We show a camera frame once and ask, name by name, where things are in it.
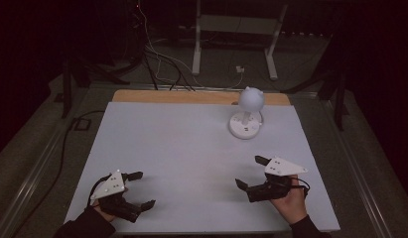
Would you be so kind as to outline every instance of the lamp base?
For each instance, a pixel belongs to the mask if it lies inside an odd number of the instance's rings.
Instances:
[[[239,139],[252,139],[259,132],[260,122],[253,115],[250,114],[247,125],[243,125],[244,112],[235,113],[228,124],[231,134]]]

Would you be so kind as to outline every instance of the plug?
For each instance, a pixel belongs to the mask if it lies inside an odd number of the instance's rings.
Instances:
[[[238,65],[238,66],[235,67],[235,70],[236,70],[238,73],[244,72],[244,66]]]

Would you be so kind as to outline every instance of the white stand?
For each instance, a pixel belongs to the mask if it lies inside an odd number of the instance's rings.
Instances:
[[[312,186],[306,204],[317,227],[340,229],[294,107],[264,106],[264,131],[251,140],[237,139],[228,131],[236,110],[232,105],[110,102],[66,221],[83,211],[97,176],[121,168],[147,175],[126,183],[127,202],[137,204],[150,197],[157,202],[135,223],[115,219],[117,236],[287,231],[290,226],[272,204],[250,203],[234,180],[241,177],[260,184],[266,176],[254,156],[279,155],[310,171],[299,178]]]
[[[237,112],[229,121],[229,129],[232,135],[239,139],[252,139],[259,132],[261,123],[249,112]]]
[[[277,19],[241,18],[201,14],[201,0],[197,1],[197,25],[195,38],[194,62],[192,74],[199,75],[201,70],[201,31],[240,32],[249,34],[262,34],[272,36],[271,45],[265,49],[266,64],[269,78],[277,80],[278,74],[272,58],[275,45],[281,32],[282,23],[287,12],[288,5],[283,5],[280,16]]]

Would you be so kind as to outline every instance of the dark background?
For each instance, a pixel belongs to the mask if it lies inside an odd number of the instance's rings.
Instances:
[[[62,73],[63,39],[88,46],[83,53],[91,59],[111,63],[111,46],[100,40],[103,28],[94,11],[99,2],[0,1],[0,151],[49,96],[49,81]],[[194,23],[195,1],[143,2],[150,23],[169,38],[179,36],[178,25]],[[266,1],[252,1],[246,11],[239,7],[243,1],[207,2],[206,11],[229,9],[233,15],[270,16],[279,9],[273,4],[253,10]],[[317,71],[343,70],[346,88],[408,193],[408,2],[293,1],[283,31],[332,37]]]

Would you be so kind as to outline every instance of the lamp shade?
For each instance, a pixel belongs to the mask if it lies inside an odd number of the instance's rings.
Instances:
[[[240,94],[238,105],[247,112],[258,112],[265,104],[263,92],[254,87],[246,87]]]

